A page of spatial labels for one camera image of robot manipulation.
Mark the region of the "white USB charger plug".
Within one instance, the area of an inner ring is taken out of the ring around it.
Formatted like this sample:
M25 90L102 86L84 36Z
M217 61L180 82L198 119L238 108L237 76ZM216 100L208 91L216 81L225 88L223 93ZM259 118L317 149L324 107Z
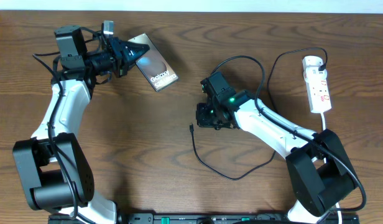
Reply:
M304 69L303 77L307 83L318 80L326 80L328 72L326 69L319 70L319 67L307 67Z

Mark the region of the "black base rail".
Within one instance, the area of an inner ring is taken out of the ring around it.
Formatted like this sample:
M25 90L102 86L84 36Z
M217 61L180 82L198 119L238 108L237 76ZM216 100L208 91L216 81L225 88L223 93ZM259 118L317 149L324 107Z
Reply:
M360 224L358 215L342 215L342 223ZM325 220L319 223L338 223L337 215L329 215ZM68 215L50 215L47 223L84 223L80 220L71 220ZM151 213L133 213L123 215L118 223L129 224L197 224L197 223L302 223L302 221L291 222L286 215L281 213L258 213L258 214L203 214L203 215L185 215L185 214L161 214Z

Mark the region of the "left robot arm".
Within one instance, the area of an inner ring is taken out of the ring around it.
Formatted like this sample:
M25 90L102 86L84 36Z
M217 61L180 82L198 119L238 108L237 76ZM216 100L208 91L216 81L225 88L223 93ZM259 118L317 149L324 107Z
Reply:
M37 130L17 141L12 154L31 209L54 214L58 222L126 223L117 204L96 191L77 135L97 76L125 76L150 47L115 37L113 23L104 21L100 31L92 32L98 47L90 51L84 31L63 26L54 32L58 51L47 67L52 75L50 104Z

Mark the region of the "white power strip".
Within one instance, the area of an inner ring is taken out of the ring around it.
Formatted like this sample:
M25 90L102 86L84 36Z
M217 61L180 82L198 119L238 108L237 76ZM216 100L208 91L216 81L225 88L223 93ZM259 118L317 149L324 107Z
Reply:
M324 65L320 57L309 55L303 58L303 72L307 67L319 67ZM316 82L306 83L308 102L312 113L324 113L331 109L330 93L328 90L328 82L326 80L318 80Z

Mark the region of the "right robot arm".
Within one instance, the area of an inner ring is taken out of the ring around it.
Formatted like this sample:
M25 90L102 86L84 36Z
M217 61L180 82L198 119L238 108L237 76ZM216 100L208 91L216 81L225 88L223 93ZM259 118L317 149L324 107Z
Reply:
M221 72L201 81L207 101L198 103L200 127L237 128L253 134L283 157L297 199L291 222L318 223L336 203L360 188L339 137L329 129L316 133L281 117L247 90L237 92Z

